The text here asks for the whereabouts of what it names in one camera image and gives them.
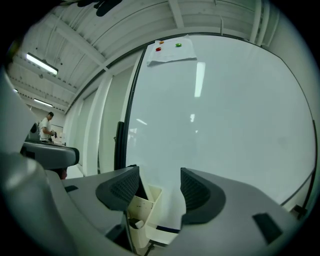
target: white backdrop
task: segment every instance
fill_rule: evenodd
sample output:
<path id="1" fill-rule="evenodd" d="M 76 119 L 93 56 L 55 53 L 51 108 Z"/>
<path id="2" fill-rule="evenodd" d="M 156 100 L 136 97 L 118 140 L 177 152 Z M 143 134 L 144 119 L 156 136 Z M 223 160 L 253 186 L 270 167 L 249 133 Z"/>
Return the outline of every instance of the white backdrop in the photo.
<path id="1" fill-rule="evenodd" d="M 87 120 L 89 117 L 89 112 L 91 105 L 94 101 L 96 92 L 93 92 L 90 96 L 88 96 L 84 101 L 83 105 L 79 114 L 79 118 L 77 120 L 77 128 L 76 128 L 76 135 L 74 141 L 74 147 L 79 150 L 80 157 L 79 157 L 79 164 L 83 165 L 83 158 L 84 158 L 84 139 L 85 139 L 85 131 Z"/>
<path id="2" fill-rule="evenodd" d="M 126 165 L 163 188 L 159 225 L 179 229 L 180 168 L 241 181 L 281 204 L 315 163 L 312 117 L 283 61 L 226 37 L 190 36 L 197 60 L 147 67 L 138 76 Z"/>
<path id="3" fill-rule="evenodd" d="M 99 161 L 101 173 L 114 170 L 115 140 L 118 122 L 121 120 L 121 111 L 124 105 L 125 95 L 129 86 L 133 66 L 115 75 L 105 100 L 101 120 L 99 141 Z"/>

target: white paper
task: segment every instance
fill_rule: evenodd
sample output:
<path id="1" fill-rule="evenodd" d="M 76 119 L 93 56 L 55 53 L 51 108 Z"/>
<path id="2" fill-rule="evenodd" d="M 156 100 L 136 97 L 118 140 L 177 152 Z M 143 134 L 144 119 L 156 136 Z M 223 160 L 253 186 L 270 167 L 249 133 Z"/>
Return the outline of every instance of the white paper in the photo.
<path id="1" fill-rule="evenodd" d="M 164 63 L 172 61 L 180 61 L 187 59 L 197 59 L 194 45 L 192 44 L 189 36 L 176 37 L 168 40 L 164 40 L 164 43 L 160 44 L 160 41 L 155 41 L 152 52 L 148 57 L 146 65 L 154 63 Z"/>

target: ceiling light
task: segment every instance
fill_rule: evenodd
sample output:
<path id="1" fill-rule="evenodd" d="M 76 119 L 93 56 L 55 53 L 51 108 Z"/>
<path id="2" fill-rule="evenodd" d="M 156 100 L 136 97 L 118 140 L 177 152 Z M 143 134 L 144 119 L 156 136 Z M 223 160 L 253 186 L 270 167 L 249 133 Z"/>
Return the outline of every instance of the ceiling light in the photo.
<path id="1" fill-rule="evenodd" d="M 144 121 L 142 121 L 142 120 L 140 120 L 140 119 L 136 119 L 138 122 L 140 122 L 141 124 L 144 124 L 144 125 L 148 125 L 148 124 L 146 124 Z"/>
<path id="2" fill-rule="evenodd" d="M 195 78 L 195 91 L 194 91 L 195 98 L 198 98 L 201 95 L 202 85 L 204 83 L 204 78 L 205 78 L 205 70 L 206 70 L 205 62 L 198 62 L 196 64 L 196 78 Z"/>
<path id="3" fill-rule="evenodd" d="M 43 101 L 41 101 L 41 100 L 38 100 L 38 99 L 36 99 L 36 98 L 34 98 L 33 100 L 34 100 L 35 102 L 41 103 L 41 104 L 43 104 L 43 105 L 46 105 L 46 106 L 48 106 L 48 107 L 53 107 L 51 104 L 45 103 L 45 102 L 43 102 Z"/>
<path id="4" fill-rule="evenodd" d="M 41 68 L 44 68 L 45 70 L 51 72 L 52 74 L 54 74 L 54 75 L 58 74 L 58 69 L 49 65 L 48 63 L 45 63 L 43 60 L 37 58 L 36 56 L 32 55 L 31 53 L 28 52 L 26 54 L 26 58 L 27 58 L 27 60 L 37 64 L 38 66 L 40 66 Z"/>

